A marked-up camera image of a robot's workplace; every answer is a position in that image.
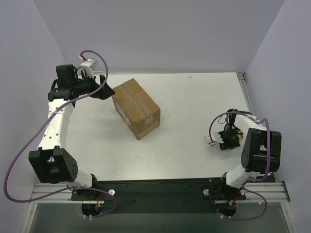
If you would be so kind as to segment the brown cardboard express box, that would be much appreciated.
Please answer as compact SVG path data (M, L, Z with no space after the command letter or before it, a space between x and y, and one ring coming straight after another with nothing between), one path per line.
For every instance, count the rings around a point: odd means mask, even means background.
M160 125L160 107L135 79L130 79L113 90L115 109L137 140Z

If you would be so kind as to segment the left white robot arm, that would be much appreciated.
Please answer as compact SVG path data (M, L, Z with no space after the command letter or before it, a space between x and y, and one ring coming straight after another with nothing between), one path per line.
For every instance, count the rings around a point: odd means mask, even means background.
M80 64L81 76L73 65L56 67L57 79L48 93L48 117L50 119L37 150L29 153L29 161L41 183L63 183L68 186L83 187L83 195L93 200L99 196L100 188L94 184L95 176L80 171L76 160L67 152L66 138L70 116L76 99L89 95L105 100L115 94L100 75L96 83L94 69L97 61L86 59Z

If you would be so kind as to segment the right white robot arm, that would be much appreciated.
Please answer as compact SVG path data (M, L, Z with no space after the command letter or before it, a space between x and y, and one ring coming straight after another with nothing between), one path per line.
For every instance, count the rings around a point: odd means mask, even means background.
M232 150L244 141L241 163L225 174L226 185L241 188L248 181L262 182L280 166L282 134L268 128L250 112L230 109L224 129L214 134L221 150Z

